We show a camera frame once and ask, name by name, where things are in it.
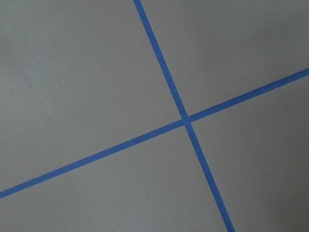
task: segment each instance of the floor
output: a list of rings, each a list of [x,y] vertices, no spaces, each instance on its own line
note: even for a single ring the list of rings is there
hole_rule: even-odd
[[[233,228],[134,2],[0,0],[1,231],[306,231],[309,2],[141,1],[189,120],[307,69],[190,122]]]

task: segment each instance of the gray floor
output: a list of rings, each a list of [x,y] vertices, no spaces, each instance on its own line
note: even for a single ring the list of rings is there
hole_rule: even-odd
[[[309,2],[143,0],[189,114],[309,67]],[[0,0],[0,191],[179,120],[132,1]],[[309,218],[309,79],[193,123],[236,231]],[[0,200],[1,231],[226,231],[184,128]]]

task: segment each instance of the blue tape strip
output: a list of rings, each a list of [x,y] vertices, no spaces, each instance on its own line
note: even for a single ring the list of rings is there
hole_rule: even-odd
[[[194,115],[191,115],[191,116],[189,116],[189,119],[190,119],[191,122],[197,121],[197,120],[199,120],[201,118],[204,118],[204,117],[207,117],[209,115],[215,114],[215,113],[217,113],[217,112],[219,112],[221,110],[224,110],[224,109],[226,109],[228,107],[231,107],[233,105],[239,104],[241,102],[244,102],[246,100],[254,98],[254,97],[256,97],[258,95],[261,95],[263,93],[269,92],[269,91],[271,91],[273,89],[276,89],[276,88],[278,88],[280,86],[286,85],[286,84],[288,84],[290,82],[296,81],[296,80],[298,80],[300,78],[303,78],[305,76],[308,76],[308,75],[309,75],[309,69],[305,69],[305,70],[297,72],[297,73],[295,73],[295,74],[293,74],[291,76],[288,76],[289,78],[285,77],[285,78],[280,79],[278,81],[275,81],[275,82],[273,82],[271,84],[268,84],[266,86],[263,86],[263,87],[260,87],[258,89],[255,89],[255,90],[251,91],[251,92],[258,92],[259,94],[256,94],[256,95],[252,94],[252,95],[250,95],[250,98],[243,97],[243,98],[241,98],[242,99],[241,101],[232,101],[233,99],[230,99],[230,100],[225,101],[225,102],[223,102],[221,104],[218,104],[216,106],[213,106],[211,108],[208,108],[206,110],[198,112],[198,113],[196,113]],[[244,96],[246,94],[240,95],[240,96],[238,96],[238,97],[236,97],[234,99],[238,99],[241,96]],[[34,178],[32,180],[29,180],[27,182],[24,182],[22,184],[19,184],[19,185],[16,185],[16,186],[12,187],[12,188],[4,190],[4,191],[0,192],[0,198],[9,196],[9,195],[11,195],[13,193],[16,193],[16,192],[19,192],[19,191],[21,191],[23,189],[27,189],[27,188],[29,188],[31,186],[37,185],[37,184],[39,184],[41,182],[44,182],[44,181],[49,180],[51,178],[54,178],[54,177],[56,177],[58,175],[67,173],[67,172],[72,171],[72,170],[74,170],[76,168],[79,168],[79,167],[82,167],[84,165],[87,165],[87,164],[89,164],[91,162],[94,162],[94,161],[99,160],[99,159],[101,159],[103,157],[109,156],[109,155],[111,155],[113,153],[116,153],[118,151],[122,151],[122,150],[124,150],[126,148],[129,148],[129,147],[134,146],[136,144],[142,143],[142,142],[144,142],[144,141],[146,141],[148,139],[151,139],[151,138],[157,137],[157,136],[159,136],[161,134],[164,134],[166,132],[172,131],[172,130],[174,130],[176,128],[179,128],[179,127],[181,127],[183,125],[184,125],[184,123],[183,123],[182,120],[170,123],[170,124],[168,124],[166,126],[163,126],[163,127],[158,128],[156,130],[153,130],[151,132],[148,132],[146,134],[138,136],[138,137],[136,137],[134,139],[128,140],[128,141],[126,141],[126,142],[124,142],[122,144],[119,144],[119,145],[116,145],[114,147],[108,148],[108,149],[106,149],[104,151],[101,151],[101,152],[99,152],[97,154],[89,156],[89,157],[87,157],[85,159],[76,161],[75,163],[66,165],[66,166],[64,166],[62,168],[56,169],[54,171],[51,171],[49,173],[46,173],[46,174],[41,175],[39,177],[36,177],[36,178]]]
[[[272,82],[268,85],[265,85],[265,86],[262,86],[260,88],[257,88],[255,90],[252,90],[248,93],[245,93],[245,94],[242,94],[238,97],[235,97],[235,98],[232,98],[228,101],[225,101],[223,103],[220,103],[218,105],[215,105],[211,108],[208,108],[206,110],[203,110],[201,112],[198,112],[194,115],[191,115],[189,118],[190,118],[190,121],[191,122],[194,122],[194,121],[197,121],[201,118],[204,118],[204,117],[207,117],[209,115],[212,115],[212,114],[215,114],[221,110],[224,110],[226,108],[229,108],[231,106],[234,106],[234,105],[237,105],[239,103],[242,103],[242,102],[245,102],[251,98],[255,98],[261,94],[264,94],[264,93],[267,93],[269,91],[272,91],[276,88],[279,88],[281,86],[284,86],[284,85],[287,85],[293,81],[296,81],[296,80],[299,80],[305,76],[308,76],[309,75],[309,69],[304,69],[302,71],[299,71],[297,73],[294,73],[290,76],[287,76],[285,78],[282,78],[278,81],[275,81],[275,82]]]
[[[178,128],[178,127],[181,127],[181,126],[183,126],[183,122],[181,120],[178,120],[176,122],[170,123],[170,124],[168,124],[166,126],[160,127],[160,128],[158,128],[156,130],[153,130],[151,132],[148,132],[148,133],[143,134],[141,136],[138,136],[136,138],[130,139],[130,140],[128,140],[126,142],[123,142],[123,143],[121,143],[119,145],[116,145],[116,146],[108,148],[108,149],[106,149],[104,151],[98,152],[98,153],[96,153],[96,154],[94,154],[92,156],[88,156],[88,157],[86,157],[84,159],[81,159],[81,160],[76,161],[74,163],[68,164],[68,165],[66,165],[66,166],[64,166],[62,168],[56,169],[56,170],[51,171],[49,173],[46,173],[44,175],[38,176],[38,177],[36,177],[36,178],[34,178],[32,180],[26,181],[26,182],[24,182],[22,184],[19,184],[19,185],[16,185],[16,186],[12,187],[12,188],[4,190],[4,191],[0,192],[0,198],[9,196],[9,195],[11,195],[13,193],[16,193],[16,192],[19,192],[21,190],[27,189],[27,188],[29,188],[31,186],[37,185],[37,184],[39,184],[41,182],[44,182],[44,181],[49,180],[51,178],[54,178],[56,176],[62,175],[62,174],[67,173],[67,172],[70,172],[70,171],[72,171],[74,169],[77,169],[77,168],[80,168],[82,166],[85,166],[85,165],[87,165],[89,163],[92,163],[92,162],[97,161],[97,160],[99,160],[101,158],[107,157],[107,156],[109,156],[111,154],[114,154],[116,152],[122,151],[122,150],[124,150],[124,149],[126,149],[128,147],[131,147],[131,146],[134,146],[136,144],[142,143],[142,142],[144,142],[146,140],[149,140],[149,139],[152,139],[154,137],[157,137],[157,136],[159,136],[161,134],[164,134],[166,132],[172,131],[172,130],[174,130],[174,129]]]
[[[144,28],[145,28],[145,31],[148,35],[148,38],[149,38],[149,41],[151,43],[151,46],[153,47],[153,50],[154,50],[154,53],[156,55],[156,58],[160,64],[160,67],[161,67],[161,70],[163,72],[163,75],[165,77],[165,80],[169,86],[169,89],[170,89],[170,92],[173,96],[173,99],[176,103],[176,106],[177,106],[177,109],[179,111],[179,114],[181,115],[181,118],[183,120],[183,123],[185,125],[185,128],[188,132],[188,135],[189,135],[189,138],[191,140],[191,143],[192,143],[192,146],[196,152],[196,155],[197,155],[197,158],[198,158],[198,161],[203,169],[203,172],[204,172],[204,175],[207,179],[207,182],[210,186],[210,189],[211,189],[211,192],[212,192],[212,195],[217,203],[217,206],[218,206],[218,209],[220,211],[220,214],[221,214],[221,217],[225,223],[225,226],[227,228],[227,231],[228,232],[234,232],[235,229],[233,227],[233,224],[232,224],[232,221],[228,215],[228,212],[226,210],[226,207],[224,205],[224,202],[223,202],[223,199],[220,195],[220,192],[218,190],[218,187],[216,185],[216,182],[211,174],[211,170],[209,168],[209,165],[206,161],[206,158],[204,156],[204,153],[202,151],[202,148],[198,142],[198,139],[197,139],[197,136],[194,132],[194,129],[191,125],[191,122],[190,122],[190,119],[188,117],[188,114],[185,110],[185,107],[183,105],[183,102],[180,98],[180,95],[178,93],[178,90],[176,88],[176,85],[173,81],[173,78],[169,72],[169,68],[167,66],[167,63],[165,62],[164,60],[164,57],[163,57],[163,54],[161,52],[161,49],[159,47],[159,44],[155,38],[155,35],[154,35],[154,32],[150,26],[150,23],[149,23],[149,20],[147,18],[147,15],[144,11],[144,8],[140,2],[140,0],[133,0],[134,1],[134,4],[136,6],[136,9],[140,15],[140,19],[144,25]]]

